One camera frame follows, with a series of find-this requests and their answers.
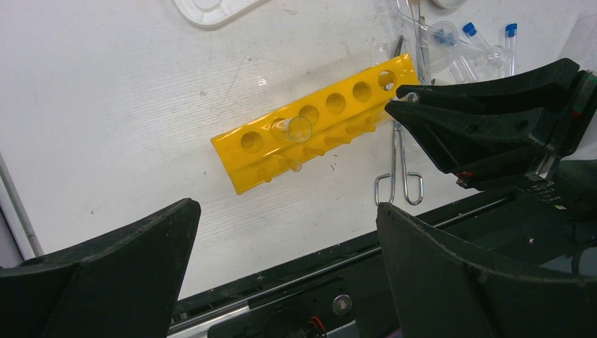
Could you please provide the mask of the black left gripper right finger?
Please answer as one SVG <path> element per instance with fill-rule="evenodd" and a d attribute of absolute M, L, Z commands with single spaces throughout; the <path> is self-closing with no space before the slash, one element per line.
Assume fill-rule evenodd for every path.
<path fill-rule="evenodd" d="M 377 234 L 404 337 L 595 337 L 596 278 L 483 249 L 398 207 Z"/>

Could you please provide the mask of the clear glass test tube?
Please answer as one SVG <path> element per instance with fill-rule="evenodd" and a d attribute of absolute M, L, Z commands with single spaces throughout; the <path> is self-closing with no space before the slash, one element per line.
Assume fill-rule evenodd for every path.
<path fill-rule="evenodd" d="M 309 119 L 296 116 L 274 121 L 270 125 L 269 131 L 275 139 L 300 143 L 311 138 L 313 125 Z"/>

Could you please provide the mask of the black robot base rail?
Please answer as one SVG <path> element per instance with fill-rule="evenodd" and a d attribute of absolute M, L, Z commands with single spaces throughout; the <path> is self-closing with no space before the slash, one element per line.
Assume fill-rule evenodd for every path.
<path fill-rule="evenodd" d="M 488 251 L 596 278 L 596 219 L 570 218 L 515 188 L 479 192 L 419 213 Z M 375 229 L 175 304 L 169 337 L 386 337 L 401 331 Z"/>

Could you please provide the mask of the yellow test tube rack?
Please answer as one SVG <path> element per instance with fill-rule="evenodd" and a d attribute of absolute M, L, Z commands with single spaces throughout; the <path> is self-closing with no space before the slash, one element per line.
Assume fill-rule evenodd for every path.
<path fill-rule="evenodd" d="M 287 104 L 251 122 L 212 138 L 211 143 L 237 194 L 266 183 L 286 171 L 274 155 L 302 165 L 356 137 L 376 129 L 366 122 L 396 96 L 401 85 L 416 85 L 413 60 L 401 54 Z M 269 131 L 276 120 L 302 116 L 313 125 L 306 142 L 275 139 Z"/>

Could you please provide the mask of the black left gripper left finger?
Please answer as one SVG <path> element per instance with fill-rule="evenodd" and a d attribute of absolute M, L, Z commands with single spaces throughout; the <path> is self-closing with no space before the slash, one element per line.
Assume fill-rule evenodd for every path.
<path fill-rule="evenodd" d="M 1 270 L 2 337 L 165 337 L 201 207 L 134 223 Z"/>

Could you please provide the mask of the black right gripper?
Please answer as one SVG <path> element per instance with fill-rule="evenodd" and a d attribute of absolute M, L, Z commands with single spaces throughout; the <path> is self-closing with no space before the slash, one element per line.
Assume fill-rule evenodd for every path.
<path fill-rule="evenodd" d="M 479 191 L 559 180 L 596 111 L 596 77 L 568 58 L 497 80 L 396 90 L 410 93 L 419 104 L 390 101 L 387 112 L 441 172 Z"/>

